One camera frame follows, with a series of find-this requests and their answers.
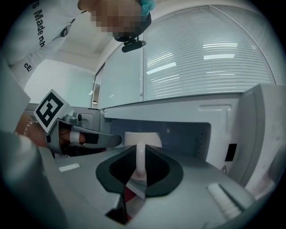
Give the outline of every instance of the bracelet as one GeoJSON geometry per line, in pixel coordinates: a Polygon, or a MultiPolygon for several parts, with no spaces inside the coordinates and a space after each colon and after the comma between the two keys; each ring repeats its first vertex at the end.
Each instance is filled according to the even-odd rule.
{"type": "Polygon", "coordinates": [[[27,136],[27,133],[28,133],[28,129],[29,127],[33,124],[33,123],[39,123],[36,119],[32,119],[28,122],[26,128],[25,128],[25,131],[24,131],[24,136],[27,136]]]}

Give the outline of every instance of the blue cap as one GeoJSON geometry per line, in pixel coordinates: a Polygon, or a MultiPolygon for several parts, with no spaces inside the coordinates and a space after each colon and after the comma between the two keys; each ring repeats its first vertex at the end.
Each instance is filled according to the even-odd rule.
{"type": "Polygon", "coordinates": [[[142,11],[141,14],[142,16],[146,17],[148,14],[155,8],[156,4],[154,0],[141,0],[141,7],[142,11]]]}

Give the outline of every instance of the warning triangle label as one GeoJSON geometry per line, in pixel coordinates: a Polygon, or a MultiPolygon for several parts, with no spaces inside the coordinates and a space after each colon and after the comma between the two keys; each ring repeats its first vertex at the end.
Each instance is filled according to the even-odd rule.
{"type": "Polygon", "coordinates": [[[227,167],[224,166],[220,171],[222,171],[224,174],[227,174],[227,167]]]}

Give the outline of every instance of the white shirt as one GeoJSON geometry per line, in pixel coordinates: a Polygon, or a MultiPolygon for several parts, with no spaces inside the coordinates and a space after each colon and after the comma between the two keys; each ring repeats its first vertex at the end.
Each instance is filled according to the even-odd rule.
{"type": "Polygon", "coordinates": [[[1,51],[22,88],[36,67],[63,44],[62,31],[81,13],[78,1],[31,0],[13,24],[1,51]]]}

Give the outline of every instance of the person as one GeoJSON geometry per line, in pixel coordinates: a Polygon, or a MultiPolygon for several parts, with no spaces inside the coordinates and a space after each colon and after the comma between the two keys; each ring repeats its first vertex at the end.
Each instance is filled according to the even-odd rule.
{"type": "MultiPolygon", "coordinates": [[[[10,29],[1,55],[15,80],[25,88],[36,67],[61,47],[72,23],[82,12],[91,13],[91,21],[103,31],[128,33],[153,8],[152,0],[32,0],[10,29]]],[[[31,120],[24,113],[16,132],[23,135],[28,130],[26,136],[37,146],[48,147],[44,130],[31,120]]],[[[67,129],[59,130],[61,144],[69,142],[69,134],[67,129]]],[[[85,143],[83,134],[79,141],[85,143]]]]}

